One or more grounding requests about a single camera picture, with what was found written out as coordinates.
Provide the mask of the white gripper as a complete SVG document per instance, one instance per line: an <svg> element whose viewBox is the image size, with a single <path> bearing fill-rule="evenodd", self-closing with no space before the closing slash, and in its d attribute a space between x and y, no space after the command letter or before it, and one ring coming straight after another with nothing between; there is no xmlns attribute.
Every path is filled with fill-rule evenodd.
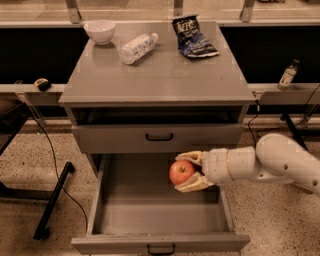
<svg viewBox="0 0 320 256"><path fill-rule="evenodd" d="M212 149L210 151L189 151L178 154L176 161L189 161L195 165L202 165L202 172L193 174L187 181L176 185L175 189L182 193L200 191L215 185L223 186L232 182L227 164L228 150Z"/></svg>

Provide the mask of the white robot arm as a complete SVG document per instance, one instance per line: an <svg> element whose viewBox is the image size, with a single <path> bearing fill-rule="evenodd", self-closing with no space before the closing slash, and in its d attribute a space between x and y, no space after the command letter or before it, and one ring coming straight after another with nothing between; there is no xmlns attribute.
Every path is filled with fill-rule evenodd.
<svg viewBox="0 0 320 256"><path fill-rule="evenodd" d="M282 134L264 135L256 147L191 151L179 154L176 159L196 164L202 171L176 185L179 192L203 190L212 185L225 186L245 179L296 184L320 195L320 160Z"/></svg>

